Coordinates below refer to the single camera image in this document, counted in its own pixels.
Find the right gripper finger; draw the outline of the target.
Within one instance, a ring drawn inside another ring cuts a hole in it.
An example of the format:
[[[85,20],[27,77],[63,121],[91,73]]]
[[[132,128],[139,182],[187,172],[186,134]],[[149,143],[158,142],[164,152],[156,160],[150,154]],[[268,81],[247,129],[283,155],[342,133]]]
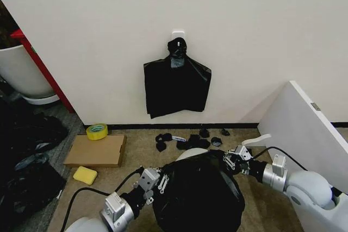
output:
[[[239,167],[239,170],[242,174],[249,175],[250,168],[249,168],[248,162],[241,161],[237,163],[237,166]]]
[[[225,162],[225,164],[228,166],[228,168],[231,171],[236,170],[236,166],[234,163],[234,152],[235,152],[235,149],[227,150],[226,152],[224,152],[224,155],[222,158],[223,162]]]

